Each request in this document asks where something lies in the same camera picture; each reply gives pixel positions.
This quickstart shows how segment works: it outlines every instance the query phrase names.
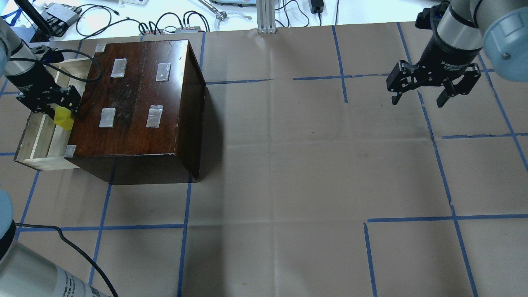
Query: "power adapter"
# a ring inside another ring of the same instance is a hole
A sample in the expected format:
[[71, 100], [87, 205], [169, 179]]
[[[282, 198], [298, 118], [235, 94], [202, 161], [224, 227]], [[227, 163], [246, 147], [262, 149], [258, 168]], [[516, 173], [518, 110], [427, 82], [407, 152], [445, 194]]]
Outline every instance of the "power adapter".
[[310, 0], [310, 11], [313, 14], [322, 13], [325, 10], [325, 2], [323, 0]]

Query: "cardboard surface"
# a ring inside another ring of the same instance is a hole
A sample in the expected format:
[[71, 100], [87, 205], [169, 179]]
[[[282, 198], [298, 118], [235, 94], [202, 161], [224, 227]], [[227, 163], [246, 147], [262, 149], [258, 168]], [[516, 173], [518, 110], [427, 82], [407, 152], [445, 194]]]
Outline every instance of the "cardboard surface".
[[[439, 109], [441, 89], [420, 88], [392, 106], [384, 73], [429, 37], [411, 23], [190, 34], [211, 93], [200, 182], [12, 165], [1, 187], [27, 223], [96, 231], [90, 252], [127, 296], [528, 295], [528, 85], [483, 57], [469, 96]], [[0, 111], [6, 150], [16, 103]]]

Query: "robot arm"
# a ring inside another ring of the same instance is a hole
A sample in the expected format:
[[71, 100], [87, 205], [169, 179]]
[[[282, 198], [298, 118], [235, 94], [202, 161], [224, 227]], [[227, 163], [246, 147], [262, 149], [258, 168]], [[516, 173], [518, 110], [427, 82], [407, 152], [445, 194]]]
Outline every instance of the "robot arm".
[[20, 90], [17, 99], [34, 113], [55, 115], [53, 104], [77, 113], [81, 96], [74, 86], [61, 88], [44, 67], [44, 62], [61, 62], [62, 54], [40, 46], [30, 49], [4, 21], [0, 20], [0, 72]]
[[444, 1], [424, 9], [415, 25], [433, 34], [417, 64], [400, 60], [387, 78], [394, 105], [421, 86], [444, 87], [438, 107], [467, 95], [481, 76], [472, 61], [482, 47], [500, 76], [528, 81], [528, 0]]

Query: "dark wood surface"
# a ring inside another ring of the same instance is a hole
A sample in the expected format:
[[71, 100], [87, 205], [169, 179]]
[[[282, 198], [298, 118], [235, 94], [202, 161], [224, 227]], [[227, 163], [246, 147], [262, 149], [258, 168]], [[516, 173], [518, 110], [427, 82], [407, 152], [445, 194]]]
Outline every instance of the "dark wood surface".
[[[102, 78], [87, 83], [70, 136], [75, 157], [174, 154], [189, 43], [152, 41], [107, 44], [95, 58]], [[125, 76], [111, 78], [115, 59], [127, 58]], [[156, 81], [158, 63], [172, 64], [169, 81]], [[93, 64], [88, 77], [97, 76]], [[163, 105], [159, 128], [147, 128], [151, 105]], [[112, 128], [100, 128], [101, 110], [115, 107]]]

